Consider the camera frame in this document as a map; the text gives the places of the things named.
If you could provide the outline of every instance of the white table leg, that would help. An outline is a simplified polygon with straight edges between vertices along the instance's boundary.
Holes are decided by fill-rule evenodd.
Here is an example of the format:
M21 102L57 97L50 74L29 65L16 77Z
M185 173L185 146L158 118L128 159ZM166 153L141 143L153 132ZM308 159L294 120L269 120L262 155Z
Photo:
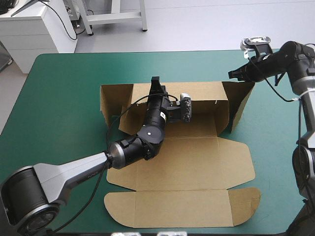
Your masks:
M87 8L85 6L85 2L84 0L77 0L76 1L77 4L78 4L78 8L79 8L79 11L80 11L80 15L82 17L82 21L83 21L83 24L84 24L84 27L85 27L85 30L87 32L88 35L93 35L93 32L90 28L90 24L89 24L89 21L87 19Z
M142 31L147 31L147 15L146 15L146 7L144 4L144 0L140 0L140 12L141 12L141 20L142 20Z
M121 0L112 0L112 10L111 13L120 13L120 1Z

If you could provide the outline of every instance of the cable tie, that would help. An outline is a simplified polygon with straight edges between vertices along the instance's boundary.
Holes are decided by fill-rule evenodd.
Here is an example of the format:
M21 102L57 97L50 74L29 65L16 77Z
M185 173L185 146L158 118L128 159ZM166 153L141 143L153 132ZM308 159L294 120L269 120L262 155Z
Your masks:
M294 101L299 101L305 94L309 93L309 92L314 92L315 88L306 90L305 92L303 92L300 96L293 98L292 100Z

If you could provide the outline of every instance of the unfolded cardboard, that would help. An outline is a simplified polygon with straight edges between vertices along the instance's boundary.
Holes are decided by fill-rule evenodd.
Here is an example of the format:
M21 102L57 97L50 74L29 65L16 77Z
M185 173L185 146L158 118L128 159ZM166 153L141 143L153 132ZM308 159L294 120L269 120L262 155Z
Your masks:
M107 181L133 192L109 193L106 209L133 228L231 227L247 221L260 201L257 188L229 189L255 177L245 144L219 138L231 117L234 128L253 84L233 82L162 83L169 94L192 98L192 122L168 123L161 150L121 170L110 169ZM150 84L104 85L101 110L107 123ZM141 127L145 100L121 117L119 129L135 134Z

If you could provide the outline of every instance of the white drawer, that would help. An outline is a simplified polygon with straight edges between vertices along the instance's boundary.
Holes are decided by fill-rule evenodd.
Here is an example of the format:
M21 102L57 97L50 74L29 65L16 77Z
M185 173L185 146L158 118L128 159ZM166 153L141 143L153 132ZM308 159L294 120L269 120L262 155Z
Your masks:
M42 20L0 21L0 36L49 34Z
M56 48L50 35L0 36L7 50Z
M23 73L29 73L37 56L58 53L57 49L8 50Z

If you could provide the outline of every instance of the white sticker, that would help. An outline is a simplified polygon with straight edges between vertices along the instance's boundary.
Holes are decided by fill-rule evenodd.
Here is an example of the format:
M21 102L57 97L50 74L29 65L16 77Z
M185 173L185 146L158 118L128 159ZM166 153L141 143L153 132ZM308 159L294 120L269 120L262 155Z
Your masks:
M160 116L161 116L161 117L165 120L165 122L166 122L166 115L165 115L163 112L161 112Z

